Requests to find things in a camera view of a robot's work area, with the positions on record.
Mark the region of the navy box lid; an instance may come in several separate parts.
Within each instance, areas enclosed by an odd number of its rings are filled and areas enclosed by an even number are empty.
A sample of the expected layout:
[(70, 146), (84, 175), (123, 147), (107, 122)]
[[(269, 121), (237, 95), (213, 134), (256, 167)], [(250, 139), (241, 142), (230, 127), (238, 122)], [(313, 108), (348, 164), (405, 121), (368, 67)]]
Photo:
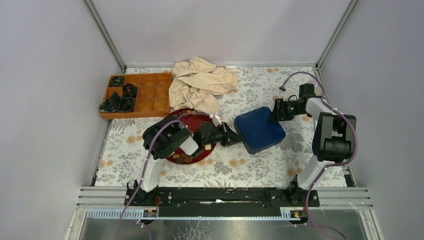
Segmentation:
[(250, 155), (254, 155), (283, 141), (286, 132), (279, 122), (269, 122), (271, 110), (267, 106), (259, 107), (234, 119), (234, 128), (243, 140), (242, 143)]

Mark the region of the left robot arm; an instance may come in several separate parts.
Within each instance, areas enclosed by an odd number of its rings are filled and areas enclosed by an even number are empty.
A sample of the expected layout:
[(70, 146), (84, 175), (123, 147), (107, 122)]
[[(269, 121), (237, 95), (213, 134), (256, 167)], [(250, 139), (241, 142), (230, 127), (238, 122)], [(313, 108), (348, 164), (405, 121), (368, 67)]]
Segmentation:
[(174, 116), (166, 117), (150, 126), (142, 138), (147, 156), (140, 176), (134, 181), (134, 189), (137, 190), (136, 199), (144, 206), (154, 202), (154, 189), (158, 186), (162, 163), (177, 150), (186, 154), (183, 159), (193, 160), (204, 151), (208, 151), (212, 145), (221, 144), (223, 147), (228, 147), (244, 140), (225, 122), (214, 124), (212, 121), (204, 121), (191, 132)]

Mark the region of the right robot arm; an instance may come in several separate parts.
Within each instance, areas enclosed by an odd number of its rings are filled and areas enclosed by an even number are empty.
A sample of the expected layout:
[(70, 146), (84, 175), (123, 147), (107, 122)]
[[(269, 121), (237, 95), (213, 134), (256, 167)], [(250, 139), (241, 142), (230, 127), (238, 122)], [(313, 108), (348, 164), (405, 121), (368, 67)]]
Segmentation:
[(305, 169), (293, 178), (296, 187), (287, 191), (287, 201), (293, 206), (306, 199), (305, 190), (311, 188), (324, 175), (327, 168), (349, 160), (355, 152), (357, 118), (331, 107), (322, 94), (316, 93), (310, 83), (299, 87), (298, 95), (277, 98), (269, 122), (292, 121), (296, 116), (307, 115), (316, 121), (312, 139), (312, 157)]

